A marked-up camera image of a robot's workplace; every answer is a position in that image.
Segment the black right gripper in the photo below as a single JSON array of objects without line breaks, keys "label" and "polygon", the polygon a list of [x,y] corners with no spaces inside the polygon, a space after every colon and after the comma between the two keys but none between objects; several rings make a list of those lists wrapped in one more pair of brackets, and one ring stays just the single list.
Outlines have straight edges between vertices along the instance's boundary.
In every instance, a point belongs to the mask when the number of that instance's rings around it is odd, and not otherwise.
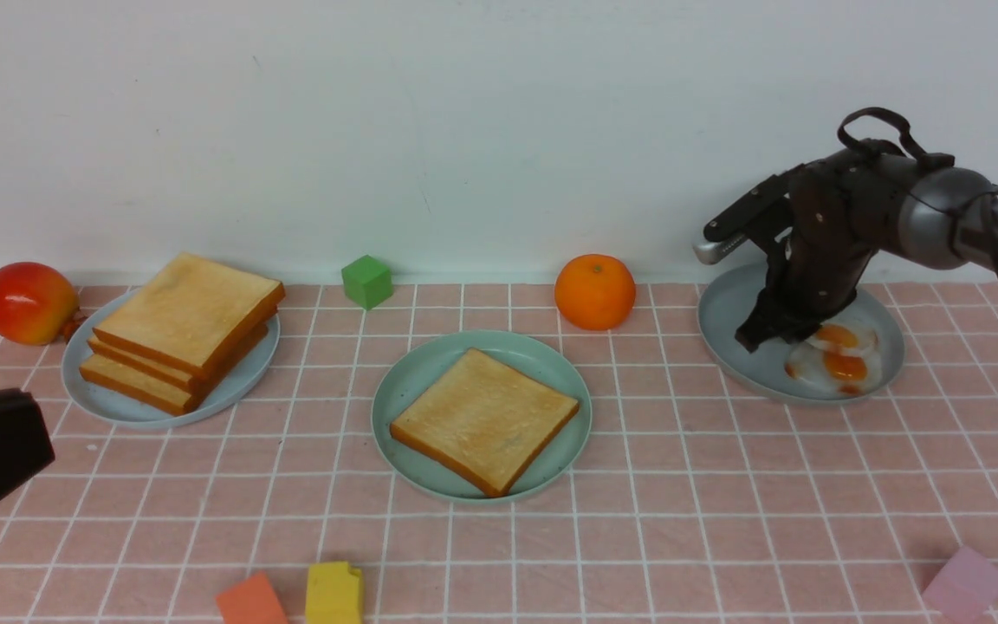
[{"label": "black right gripper", "polygon": [[792,167],[794,225],[783,256],[766,257],[763,289],[736,331],[742,347],[804,341],[852,304],[877,252],[898,251],[896,166],[895,155],[831,155]]}]

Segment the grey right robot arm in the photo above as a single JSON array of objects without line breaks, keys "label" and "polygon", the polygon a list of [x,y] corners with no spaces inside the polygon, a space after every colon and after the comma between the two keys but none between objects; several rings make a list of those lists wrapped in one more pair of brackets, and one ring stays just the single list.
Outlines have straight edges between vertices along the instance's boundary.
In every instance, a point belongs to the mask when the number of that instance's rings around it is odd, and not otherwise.
[{"label": "grey right robot arm", "polygon": [[998,277],[998,183],[919,146],[910,122],[883,107],[848,114],[837,138],[838,153],[768,179],[738,225],[768,265],[734,333],[746,351],[803,341],[843,312],[880,252],[938,271],[973,263]]}]

